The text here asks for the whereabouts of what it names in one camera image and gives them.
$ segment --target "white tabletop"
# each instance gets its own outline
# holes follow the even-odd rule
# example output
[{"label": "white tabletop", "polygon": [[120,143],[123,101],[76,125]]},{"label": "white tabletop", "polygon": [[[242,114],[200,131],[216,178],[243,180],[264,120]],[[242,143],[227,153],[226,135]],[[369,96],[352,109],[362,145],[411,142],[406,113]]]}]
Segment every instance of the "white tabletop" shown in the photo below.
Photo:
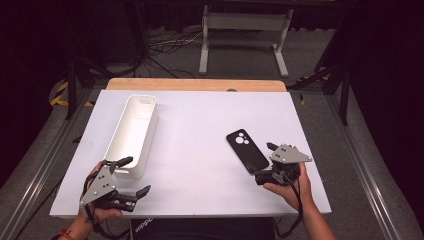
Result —
[{"label": "white tabletop", "polygon": [[[157,122],[144,175],[114,178],[117,190],[133,195],[151,185],[126,217],[252,217],[296,213],[257,186],[226,141],[245,129],[265,156],[266,143],[290,144],[312,156],[291,96],[284,92],[195,92],[103,90],[72,159],[50,215],[73,217],[86,176],[102,160],[127,98],[157,98]],[[315,162],[306,163],[314,200],[331,212]]]}]

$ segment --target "human hand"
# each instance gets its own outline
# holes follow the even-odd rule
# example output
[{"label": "human hand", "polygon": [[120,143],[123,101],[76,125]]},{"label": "human hand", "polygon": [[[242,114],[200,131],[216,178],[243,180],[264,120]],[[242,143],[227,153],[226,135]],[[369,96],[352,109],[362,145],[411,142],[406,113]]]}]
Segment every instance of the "human hand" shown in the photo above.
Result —
[{"label": "human hand", "polygon": [[[99,162],[94,168],[93,170],[91,170],[90,174],[93,174],[97,171],[100,170],[101,168],[101,162]],[[87,184],[87,189],[90,188],[91,183],[93,182],[93,180],[90,180]],[[95,219],[95,223],[101,223],[106,219],[109,218],[117,218],[117,217],[121,217],[122,216],[122,211],[116,208],[111,208],[111,209],[100,209],[100,208],[94,208],[93,205],[90,203],[89,204],[89,208],[90,211],[93,213],[94,219]]]},{"label": "human hand", "polygon": [[[297,191],[299,191],[300,186],[299,193],[302,200],[302,205],[303,207],[308,207],[315,204],[312,198],[311,181],[309,180],[308,174],[306,172],[305,163],[299,163],[299,168],[300,176],[298,180],[293,182],[293,185]],[[280,186],[273,183],[265,183],[263,187],[275,194],[280,195],[292,208],[299,211],[299,202],[297,200],[296,194],[290,186]]]}]

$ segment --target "white basket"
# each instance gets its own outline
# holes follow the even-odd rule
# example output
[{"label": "white basket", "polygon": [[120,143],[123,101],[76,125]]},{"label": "white basket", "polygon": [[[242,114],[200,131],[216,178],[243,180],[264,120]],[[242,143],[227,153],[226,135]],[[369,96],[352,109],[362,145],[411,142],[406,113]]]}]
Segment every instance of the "white basket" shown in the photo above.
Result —
[{"label": "white basket", "polygon": [[118,161],[133,157],[133,161],[116,168],[114,175],[130,179],[143,176],[157,120],[154,96],[131,95],[128,98],[104,159]]}]

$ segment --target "dark curtain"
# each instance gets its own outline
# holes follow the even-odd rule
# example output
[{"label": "dark curtain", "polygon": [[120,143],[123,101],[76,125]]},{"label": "dark curtain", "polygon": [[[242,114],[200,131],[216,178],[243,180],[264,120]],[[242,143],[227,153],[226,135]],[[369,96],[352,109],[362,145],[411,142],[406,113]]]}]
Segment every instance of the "dark curtain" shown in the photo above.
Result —
[{"label": "dark curtain", "polygon": [[49,117],[50,90],[64,73],[57,36],[44,16],[39,1],[0,3],[0,186]]},{"label": "dark curtain", "polygon": [[424,231],[423,15],[422,5],[397,1],[352,13],[323,65],[351,66],[352,89],[369,131]]}]

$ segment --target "metal stand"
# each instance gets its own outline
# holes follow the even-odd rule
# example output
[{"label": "metal stand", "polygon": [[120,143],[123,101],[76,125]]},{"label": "metal stand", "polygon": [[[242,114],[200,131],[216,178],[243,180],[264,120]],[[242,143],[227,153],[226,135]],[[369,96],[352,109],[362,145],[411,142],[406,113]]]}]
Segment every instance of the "metal stand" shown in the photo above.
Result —
[{"label": "metal stand", "polygon": [[330,75],[326,83],[322,86],[322,91],[325,95],[332,95],[337,88],[342,84],[342,92],[340,98],[340,118],[345,126],[347,126],[347,103],[349,98],[350,71],[349,67],[337,65],[328,67],[308,78],[301,78],[301,82],[287,86],[287,90],[300,90],[301,88],[320,80],[321,78]]},{"label": "metal stand", "polygon": [[290,26],[293,10],[288,10],[287,14],[266,15],[266,14],[235,14],[235,13],[213,13],[209,12],[207,5],[203,8],[203,43],[200,55],[199,74],[205,75],[208,67],[209,29],[243,29],[243,30],[266,30],[280,31],[280,39],[277,44],[272,45],[278,69],[282,77],[288,77],[286,64],[281,50],[287,31]]},{"label": "metal stand", "polygon": [[89,69],[94,69],[99,73],[102,73],[104,76],[109,78],[116,77],[115,74],[103,68],[97,66],[94,63],[91,63],[88,60],[81,59],[74,55],[73,58],[69,60],[68,69],[67,69],[67,81],[68,81],[68,114],[66,120],[69,120],[77,109],[77,78],[80,81],[83,88],[92,88],[95,84],[92,74],[89,72]]}]

